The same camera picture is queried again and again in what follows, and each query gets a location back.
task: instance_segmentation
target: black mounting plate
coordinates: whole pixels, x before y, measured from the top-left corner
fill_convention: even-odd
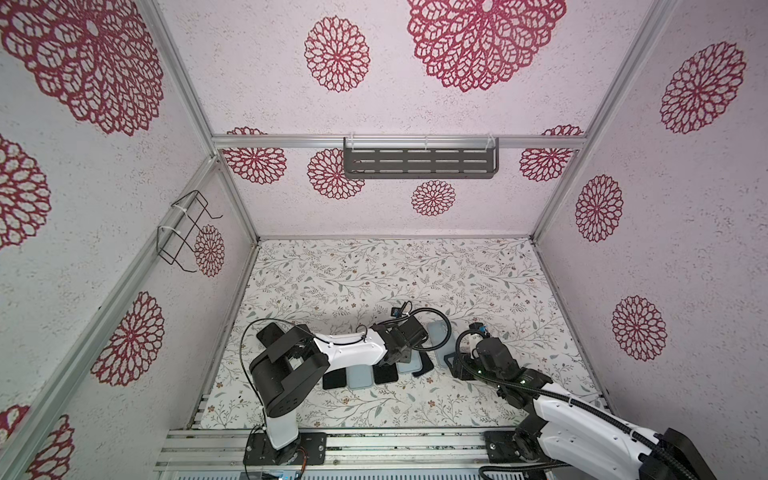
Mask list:
[[[519,453],[515,453],[515,430],[490,430],[483,432],[483,439],[490,463],[525,462]]]
[[[326,438],[325,433],[300,433],[299,446],[309,454],[306,459],[307,465],[322,465],[326,461]],[[291,462],[283,465],[301,465],[304,458],[301,452],[296,449],[297,455]],[[278,465],[276,463],[277,452],[267,438],[266,433],[255,433],[248,438],[246,444],[243,463],[248,466]]]

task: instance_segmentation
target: large red flower print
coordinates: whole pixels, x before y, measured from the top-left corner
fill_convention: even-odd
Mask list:
[[[434,217],[448,211],[456,199],[456,192],[450,184],[441,180],[430,180],[413,191],[411,205],[421,215]]]
[[[722,41],[697,51],[672,75],[661,98],[661,121],[686,134],[711,124],[736,98],[744,79],[744,52]]]
[[[545,130],[543,135],[581,135],[583,133],[579,127],[573,125],[558,125]],[[574,151],[568,148],[526,148],[520,157],[520,171],[524,177],[537,182],[560,177],[573,153]]]
[[[50,196],[35,159],[0,135],[0,250],[37,234],[51,211]]]
[[[578,196],[578,231],[591,242],[605,240],[618,227],[623,205],[619,183],[608,175],[597,175],[584,185]]]
[[[61,480],[69,472],[69,459],[74,452],[69,415],[62,415],[56,422],[56,430],[48,434],[42,449],[29,464],[28,480]]]
[[[344,175],[344,152],[338,148],[317,152],[310,159],[306,174],[315,190],[337,200],[354,197],[366,184],[365,180],[352,180]]]
[[[27,415],[29,406],[14,405],[4,412],[0,412],[0,447],[16,429],[16,425]]]
[[[159,115],[163,70],[131,0],[0,0],[0,31],[78,120],[133,135]]]
[[[565,0],[408,0],[414,55],[445,87],[488,90],[531,64]]]
[[[264,135],[256,128],[238,127],[231,135]],[[232,171],[255,184],[271,184],[286,173],[282,148],[227,148],[221,151]]]
[[[661,354],[667,346],[667,324],[648,299],[628,296],[614,310],[614,336],[629,356],[647,362]]]
[[[99,383],[126,386],[149,370],[163,346],[165,319],[157,300],[139,293],[91,367]]]
[[[194,259],[205,276],[216,276],[224,265],[224,240],[213,225],[200,229],[194,241]]]
[[[330,91],[348,91],[368,73],[371,58],[366,38],[346,18],[325,17],[310,30],[304,42],[306,66]]]

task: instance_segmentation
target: floral tablecloth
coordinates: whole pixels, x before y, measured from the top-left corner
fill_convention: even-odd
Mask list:
[[[483,322],[521,366],[601,405],[528,240],[268,240],[197,428],[249,429],[262,422],[238,359],[249,322],[268,316],[318,333],[347,333],[388,319],[390,308],[405,300],[443,311],[457,333]],[[439,320],[430,316],[419,320]],[[256,333],[264,326],[248,330],[246,366],[263,350]],[[525,417],[490,386],[458,381],[437,366],[369,389],[317,385],[296,412],[301,427],[496,426]]]

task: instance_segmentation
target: speckled wall panel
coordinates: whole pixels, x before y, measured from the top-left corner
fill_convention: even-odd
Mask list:
[[[65,408],[74,451],[66,455],[63,480],[95,480],[105,472],[116,480],[148,478],[168,430],[190,421],[250,251],[222,185],[216,176],[203,189],[210,212],[223,214],[201,218],[207,233],[218,233],[201,249],[211,255],[197,262],[182,253],[180,262],[195,273],[158,261]],[[189,227],[186,220],[181,230]],[[190,239],[195,245],[198,235]],[[133,359],[140,359],[135,366]]]
[[[589,122],[650,0],[159,3],[218,133],[540,134]]]
[[[718,478],[768,468],[766,20],[683,3],[541,243],[619,413]]]
[[[267,178],[278,180],[270,184],[238,168],[247,155],[227,155],[247,177],[236,182],[260,235],[526,235],[556,183],[524,177],[521,150],[502,150],[504,167],[491,180],[347,180],[338,177],[341,151],[280,155],[284,170],[271,169]]]
[[[64,8],[54,25],[24,8],[0,2],[0,412],[33,401],[205,158],[154,53],[141,78],[129,71],[99,83],[124,59],[94,46],[98,35],[68,37],[71,57],[52,61],[45,53],[56,57],[55,41],[12,28],[23,25],[15,15],[66,28],[83,12]],[[135,20],[130,8],[123,14]],[[134,52],[147,41],[136,35]],[[25,51],[34,59],[19,58]],[[80,61],[88,68],[73,76]]]

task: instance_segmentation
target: red floral medallion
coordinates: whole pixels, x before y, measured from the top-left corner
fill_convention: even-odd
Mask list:
[[[133,135],[159,115],[163,70],[131,0],[0,0],[0,31],[78,120]]]
[[[667,345],[667,324],[648,299],[628,296],[616,305],[614,336],[627,355],[647,362],[661,354]]]
[[[69,472],[69,460],[74,452],[69,415],[62,415],[56,422],[56,430],[48,434],[42,449],[29,464],[28,480],[61,480]]]
[[[4,412],[0,412],[0,447],[16,430],[16,426],[24,418],[24,415],[27,415],[28,411],[29,406],[14,405]]]
[[[661,121],[676,134],[711,124],[736,98],[745,68],[736,44],[722,41],[697,51],[672,75],[661,98]]]
[[[573,125],[558,125],[545,130],[543,135],[581,135],[584,132]],[[523,176],[537,182],[560,177],[574,151],[569,148],[526,148],[520,157]]]
[[[264,135],[256,128],[238,127],[231,135]],[[271,184],[286,173],[282,148],[227,148],[221,151],[235,174],[255,184]]]
[[[165,319],[157,300],[139,293],[91,367],[99,383],[127,386],[149,370],[163,346]]]
[[[411,196],[411,205],[421,215],[434,217],[443,214],[453,205],[456,192],[442,180],[430,180],[419,185]]]
[[[445,87],[488,90],[549,43],[565,0],[408,0],[414,55]]]
[[[205,276],[216,276],[224,265],[224,240],[213,225],[200,229],[194,241],[194,259]]]
[[[310,159],[306,174],[315,190],[337,200],[354,197],[366,184],[365,180],[352,180],[344,175],[344,152],[338,148],[317,152]]]
[[[304,42],[306,66],[319,84],[330,91],[348,91],[368,73],[371,58],[366,38],[346,18],[325,17]]]
[[[37,234],[51,211],[50,197],[35,159],[0,135],[0,250]]]
[[[591,242],[605,240],[618,227],[623,205],[619,183],[608,175],[597,175],[584,185],[578,196],[578,231]]]

